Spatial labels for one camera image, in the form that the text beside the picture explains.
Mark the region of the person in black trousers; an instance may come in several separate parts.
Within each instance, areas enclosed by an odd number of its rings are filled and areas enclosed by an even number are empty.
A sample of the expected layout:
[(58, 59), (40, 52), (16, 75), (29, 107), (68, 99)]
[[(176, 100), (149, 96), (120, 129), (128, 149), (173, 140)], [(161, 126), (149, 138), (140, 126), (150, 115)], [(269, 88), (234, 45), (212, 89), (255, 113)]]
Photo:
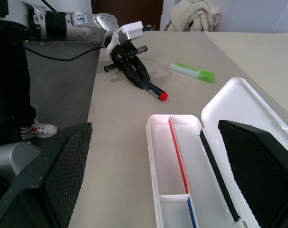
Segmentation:
[(6, 21), (8, 0), (0, 0), (0, 146), (21, 142), (33, 133), (36, 110), (30, 104), (30, 77), (22, 42), (28, 30)]

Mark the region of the black marker with red cap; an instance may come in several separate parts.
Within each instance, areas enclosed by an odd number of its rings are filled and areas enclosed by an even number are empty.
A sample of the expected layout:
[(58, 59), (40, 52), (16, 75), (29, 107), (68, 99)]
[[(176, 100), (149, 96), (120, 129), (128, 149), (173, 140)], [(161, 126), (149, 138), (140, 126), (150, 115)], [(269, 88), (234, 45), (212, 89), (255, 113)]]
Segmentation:
[(165, 101), (167, 99), (168, 94), (164, 90), (152, 84), (149, 80), (142, 79), (141, 84), (145, 90), (147, 90), (150, 94), (152, 94), (159, 100)]

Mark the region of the green highlighter marker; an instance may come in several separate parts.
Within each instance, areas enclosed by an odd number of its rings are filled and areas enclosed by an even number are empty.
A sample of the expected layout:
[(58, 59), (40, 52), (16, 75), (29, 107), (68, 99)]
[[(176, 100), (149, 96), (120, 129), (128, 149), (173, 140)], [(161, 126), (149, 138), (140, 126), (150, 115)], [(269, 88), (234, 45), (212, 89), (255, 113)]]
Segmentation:
[(208, 83), (213, 83), (215, 79), (215, 74), (212, 72), (200, 70), (182, 63), (171, 63), (170, 69)]

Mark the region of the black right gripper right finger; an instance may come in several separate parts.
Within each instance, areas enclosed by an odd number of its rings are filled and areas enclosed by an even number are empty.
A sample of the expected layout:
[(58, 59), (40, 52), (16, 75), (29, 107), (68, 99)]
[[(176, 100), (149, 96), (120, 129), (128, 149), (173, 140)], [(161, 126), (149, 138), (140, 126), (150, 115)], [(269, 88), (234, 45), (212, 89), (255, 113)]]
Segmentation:
[(261, 228), (288, 228), (288, 150), (269, 132), (220, 120), (234, 179)]

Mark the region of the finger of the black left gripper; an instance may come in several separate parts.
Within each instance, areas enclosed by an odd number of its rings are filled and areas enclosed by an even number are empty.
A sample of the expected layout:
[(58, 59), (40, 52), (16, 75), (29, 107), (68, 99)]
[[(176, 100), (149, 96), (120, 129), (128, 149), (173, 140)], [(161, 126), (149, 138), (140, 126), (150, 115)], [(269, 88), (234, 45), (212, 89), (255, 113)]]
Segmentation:
[(148, 81), (151, 81), (146, 67), (137, 56), (134, 56), (132, 58), (132, 65), (135, 67), (136, 72), (141, 80), (146, 79)]
[(139, 76), (139, 66), (136, 59), (128, 59), (120, 62), (120, 68), (126, 78), (136, 87), (143, 89), (142, 81)]

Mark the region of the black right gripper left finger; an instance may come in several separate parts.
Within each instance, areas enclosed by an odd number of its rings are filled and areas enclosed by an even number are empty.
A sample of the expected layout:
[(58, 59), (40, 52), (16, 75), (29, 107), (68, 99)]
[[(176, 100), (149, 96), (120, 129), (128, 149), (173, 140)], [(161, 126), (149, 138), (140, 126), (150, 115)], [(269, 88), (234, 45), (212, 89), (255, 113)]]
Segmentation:
[(92, 125), (50, 138), (0, 199), (0, 228), (68, 228), (82, 186)]

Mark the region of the white and red sneaker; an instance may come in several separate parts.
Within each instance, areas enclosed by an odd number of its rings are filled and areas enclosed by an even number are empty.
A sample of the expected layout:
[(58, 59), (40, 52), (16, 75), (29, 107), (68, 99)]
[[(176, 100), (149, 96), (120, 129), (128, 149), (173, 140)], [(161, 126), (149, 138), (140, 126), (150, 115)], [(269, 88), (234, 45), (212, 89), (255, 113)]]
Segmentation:
[(30, 127), (20, 129), (22, 139), (28, 140), (31, 138), (50, 138), (58, 132), (58, 128), (52, 124), (42, 123), (37, 117), (34, 118), (34, 123)]

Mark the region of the beige jacket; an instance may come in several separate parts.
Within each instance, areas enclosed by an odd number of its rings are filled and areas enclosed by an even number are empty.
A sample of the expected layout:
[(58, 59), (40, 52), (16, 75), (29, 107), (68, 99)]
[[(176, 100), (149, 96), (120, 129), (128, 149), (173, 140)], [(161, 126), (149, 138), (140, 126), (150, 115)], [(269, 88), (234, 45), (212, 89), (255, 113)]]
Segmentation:
[(180, 0), (170, 9), (165, 31), (213, 31), (221, 19), (219, 7), (213, 0)]

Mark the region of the silver robot body joint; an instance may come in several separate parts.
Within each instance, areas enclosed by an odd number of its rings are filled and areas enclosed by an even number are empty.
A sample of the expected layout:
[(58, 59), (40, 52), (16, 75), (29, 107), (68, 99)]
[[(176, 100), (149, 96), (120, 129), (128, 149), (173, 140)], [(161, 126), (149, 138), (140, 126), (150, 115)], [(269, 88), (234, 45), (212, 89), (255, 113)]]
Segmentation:
[(11, 184), (42, 149), (28, 142), (17, 142), (0, 147), (0, 178)]

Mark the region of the white plastic pencil case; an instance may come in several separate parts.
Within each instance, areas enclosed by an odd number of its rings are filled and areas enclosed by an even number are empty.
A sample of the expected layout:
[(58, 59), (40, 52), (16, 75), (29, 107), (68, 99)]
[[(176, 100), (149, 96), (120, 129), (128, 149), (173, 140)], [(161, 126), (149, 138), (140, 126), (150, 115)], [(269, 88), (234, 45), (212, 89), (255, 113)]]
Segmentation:
[(271, 133), (288, 150), (288, 126), (243, 78), (193, 115), (154, 114), (146, 125), (157, 228), (260, 228), (230, 169), (219, 120)]

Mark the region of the dark brown door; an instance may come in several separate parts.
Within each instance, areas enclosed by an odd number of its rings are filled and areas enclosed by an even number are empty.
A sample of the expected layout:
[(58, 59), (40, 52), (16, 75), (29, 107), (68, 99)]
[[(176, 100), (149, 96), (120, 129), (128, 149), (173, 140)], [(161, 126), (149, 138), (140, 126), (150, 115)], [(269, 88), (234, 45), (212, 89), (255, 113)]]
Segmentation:
[(160, 29), (164, 0), (91, 0), (93, 13), (108, 13), (120, 26), (136, 21)]

